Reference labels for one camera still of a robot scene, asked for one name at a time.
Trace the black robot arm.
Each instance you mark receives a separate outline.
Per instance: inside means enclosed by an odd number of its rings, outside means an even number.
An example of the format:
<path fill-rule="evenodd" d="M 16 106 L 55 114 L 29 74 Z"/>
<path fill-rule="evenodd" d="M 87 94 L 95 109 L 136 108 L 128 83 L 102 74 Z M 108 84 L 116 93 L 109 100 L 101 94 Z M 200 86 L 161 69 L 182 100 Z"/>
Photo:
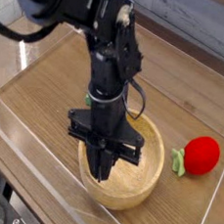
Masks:
<path fill-rule="evenodd" d="M 88 85 L 90 108 L 68 112 L 69 134 L 83 141 L 90 173 L 97 180 L 109 178 L 117 160 L 140 162 L 144 137 L 127 121 L 128 88 L 141 92 L 135 75 L 143 60 L 135 38 L 132 0 L 19 0 L 24 14 L 42 29 L 14 32 L 0 22 L 0 34 L 15 41 L 35 42 L 60 23 L 81 28 L 91 57 Z"/>

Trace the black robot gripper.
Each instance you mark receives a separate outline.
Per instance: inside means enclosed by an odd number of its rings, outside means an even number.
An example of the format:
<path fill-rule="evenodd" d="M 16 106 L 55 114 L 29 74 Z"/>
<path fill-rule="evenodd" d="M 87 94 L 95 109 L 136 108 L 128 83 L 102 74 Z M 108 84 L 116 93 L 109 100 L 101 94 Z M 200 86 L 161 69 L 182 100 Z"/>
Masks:
<path fill-rule="evenodd" d="M 68 133 L 83 141 L 90 173 L 99 182 L 109 179 L 119 159 L 139 164 L 144 137 L 130 125 L 126 116 L 114 124 L 107 115 L 101 114 L 92 120 L 91 110 L 73 109 L 68 112 L 68 118 Z"/>

